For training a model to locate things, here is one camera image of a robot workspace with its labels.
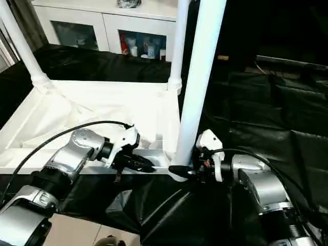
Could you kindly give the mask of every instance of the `white pole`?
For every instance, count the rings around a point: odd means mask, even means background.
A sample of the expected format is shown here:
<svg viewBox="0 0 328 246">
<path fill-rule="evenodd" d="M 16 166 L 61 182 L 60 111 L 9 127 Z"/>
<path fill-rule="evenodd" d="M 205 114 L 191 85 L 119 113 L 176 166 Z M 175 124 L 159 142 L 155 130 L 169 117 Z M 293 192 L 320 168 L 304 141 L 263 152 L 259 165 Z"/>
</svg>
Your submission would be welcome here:
<svg viewBox="0 0 328 246">
<path fill-rule="evenodd" d="M 49 82 L 47 75 L 41 70 L 29 45 L 27 44 L 6 0 L 0 0 L 0 18 L 5 24 L 5 27 L 9 32 L 9 35 L 14 42 L 26 68 L 31 74 L 33 84 Z"/>
<path fill-rule="evenodd" d="M 182 59 L 183 49 L 185 47 L 186 26 L 188 19 L 189 0 L 178 0 L 178 16 L 175 28 L 175 40 L 173 49 L 173 58 L 171 64 L 171 75 L 168 82 L 169 90 L 177 90 L 178 95 L 181 92 L 182 80 Z"/>
<path fill-rule="evenodd" d="M 190 163 L 226 2 L 200 1 L 178 146 L 172 165 L 187 166 Z"/>
</svg>

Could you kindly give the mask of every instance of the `black tablecloth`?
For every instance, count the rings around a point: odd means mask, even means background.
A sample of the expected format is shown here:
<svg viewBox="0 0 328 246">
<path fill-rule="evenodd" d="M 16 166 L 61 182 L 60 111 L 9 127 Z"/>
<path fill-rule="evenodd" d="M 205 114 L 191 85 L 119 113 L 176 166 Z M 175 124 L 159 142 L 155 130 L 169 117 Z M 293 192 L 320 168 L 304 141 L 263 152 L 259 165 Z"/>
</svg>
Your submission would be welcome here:
<svg viewBox="0 0 328 246">
<path fill-rule="evenodd" d="M 37 51 L 36 57 L 51 79 L 166 83 L 170 74 L 169 63 L 54 45 Z M 322 210 L 328 209 L 328 81 L 215 74 L 199 130 L 213 130 L 225 147 L 267 157 Z M 185 84 L 186 74 L 182 77 Z M 1 73 L 0 86 L 3 126 L 32 86 L 22 64 Z M 0 175 L 0 191 L 8 178 Z M 143 245 L 265 245 L 249 196 L 240 186 L 177 183 L 165 175 L 124 175 L 118 185 L 113 180 L 113 175 L 81 175 L 60 212 L 138 233 Z M 20 175 L 11 193 L 28 182 L 28 176 Z"/>
</svg>

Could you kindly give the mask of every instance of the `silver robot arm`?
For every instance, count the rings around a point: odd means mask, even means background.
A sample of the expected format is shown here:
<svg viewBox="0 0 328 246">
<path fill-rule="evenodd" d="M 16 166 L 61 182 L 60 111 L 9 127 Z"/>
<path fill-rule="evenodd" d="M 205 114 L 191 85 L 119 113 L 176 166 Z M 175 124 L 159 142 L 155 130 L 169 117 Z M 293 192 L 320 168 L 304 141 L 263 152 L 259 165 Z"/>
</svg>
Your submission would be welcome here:
<svg viewBox="0 0 328 246">
<path fill-rule="evenodd" d="M 193 168 L 170 166 L 169 170 L 203 183 L 234 179 L 248 190 L 270 246 L 315 246 L 270 167 L 249 155 L 234 155 L 232 163 L 224 162 L 223 152 L 213 153 L 218 149 L 222 149 L 221 141 L 211 130 L 206 130 L 196 142 Z"/>
<path fill-rule="evenodd" d="M 32 173 L 32 182 L 0 210 L 0 246 L 41 246 L 50 231 L 48 221 L 72 189 L 87 160 L 106 161 L 107 167 L 128 168 L 151 172 L 146 159 L 132 154 L 139 144 L 134 127 L 124 131 L 115 143 L 88 129 L 72 133 L 69 142 L 59 149 L 41 171 Z M 115 157 L 119 163 L 114 164 Z"/>
</svg>

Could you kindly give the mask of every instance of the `floor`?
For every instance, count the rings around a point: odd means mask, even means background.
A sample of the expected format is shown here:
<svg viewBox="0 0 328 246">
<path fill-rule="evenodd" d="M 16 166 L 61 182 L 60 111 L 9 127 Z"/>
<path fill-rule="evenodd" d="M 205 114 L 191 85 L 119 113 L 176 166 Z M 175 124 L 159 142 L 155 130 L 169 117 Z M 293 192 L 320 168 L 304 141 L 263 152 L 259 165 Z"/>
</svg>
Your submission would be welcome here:
<svg viewBox="0 0 328 246">
<path fill-rule="evenodd" d="M 55 214 L 44 246 L 93 246 L 108 235 L 123 240 L 127 246 L 140 246 L 139 236 L 89 221 Z"/>
</svg>

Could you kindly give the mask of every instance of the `curtain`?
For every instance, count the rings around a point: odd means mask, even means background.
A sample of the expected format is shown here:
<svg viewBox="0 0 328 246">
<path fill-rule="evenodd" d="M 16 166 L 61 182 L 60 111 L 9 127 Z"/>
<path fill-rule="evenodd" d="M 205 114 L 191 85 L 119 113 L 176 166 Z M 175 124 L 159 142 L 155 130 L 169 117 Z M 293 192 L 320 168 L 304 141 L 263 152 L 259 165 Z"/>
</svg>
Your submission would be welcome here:
<svg viewBox="0 0 328 246">
<path fill-rule="evenodd" d="M 32 51 L 47 44 L 46 35 L 39 23 L 31 0 L 7 0 L 15 19 Z"/>
</svg>

